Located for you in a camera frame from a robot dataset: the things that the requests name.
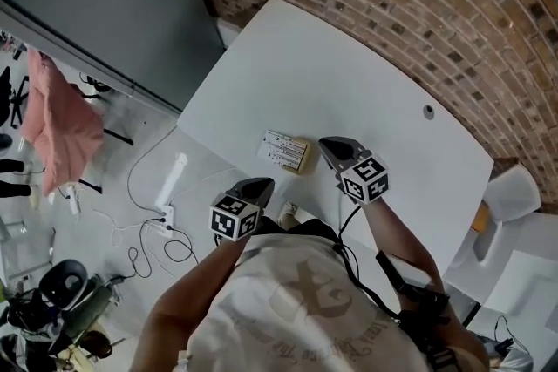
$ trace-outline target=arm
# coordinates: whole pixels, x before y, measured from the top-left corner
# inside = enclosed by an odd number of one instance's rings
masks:
[[[224,240],[207,258],[170,287],[143,327],[131,372],[171,371],[180,350],[208,312],[248,242]]]
[[[434,259],[391,208],[380,198],[363,205],[363,210],[378,250],[399,257],[428,273],[432,278],[432,289],[444,293],[444,284]],[[402,309],[413,310],[412,302],[404,296],[398,298]],[[449,317],[450,321],[445,326],[437,326],[436,335],[448,346],[463,348],[471,353],[488,368],[488,356],[484,346],[461,325],[451,305],[448,304],[444,316]]]

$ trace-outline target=beige t-shirt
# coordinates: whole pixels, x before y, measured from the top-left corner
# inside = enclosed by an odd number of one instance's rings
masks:
[[[285,234],[251,238],[180,357],[188,372],[430,369],[331,242]]]

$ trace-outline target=orange object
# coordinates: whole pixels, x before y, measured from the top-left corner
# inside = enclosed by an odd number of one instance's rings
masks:
[[[484,202],[480,202],[479,210],[477,214],[474,216],[473,223],[471,228],[475,230],[477,233],[484,233],[487,229],[487,222],[490,218],[490,209],[488,209],[488,205]]]
[[[289,166],[281,166],[281,167],[285,171],[295,173],[296,175],[301,175],[303,173],[304,166],[306,165],[306,162],[308,161],[308,158],[310,157],[310,142],[306,141],[305,139],[293,139],[293,140],[296,141],[297,143],[301,143],[303,145],[306,145],[306,149],[304,150],[303,158],[300,160],[300,165],[298,166],[298,169],[293,169],[292,167],[289,167]]]

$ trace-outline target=white chair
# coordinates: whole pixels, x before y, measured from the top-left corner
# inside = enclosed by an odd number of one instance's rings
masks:
[[[541,196],[527,168],[516,165],[488,182],[483,201],[490,210],[487,230],[469,230],[444,274],[445,281],[481,305],[506,268],[525,216],[541,207]]]

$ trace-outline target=pink cloth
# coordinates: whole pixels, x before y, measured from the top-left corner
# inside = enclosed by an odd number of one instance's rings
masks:
[[[103,120],[74,89],[52,59],[29,54],[29,102],[21,134],[46,167],[43,194],[78,181],[103,143]]]

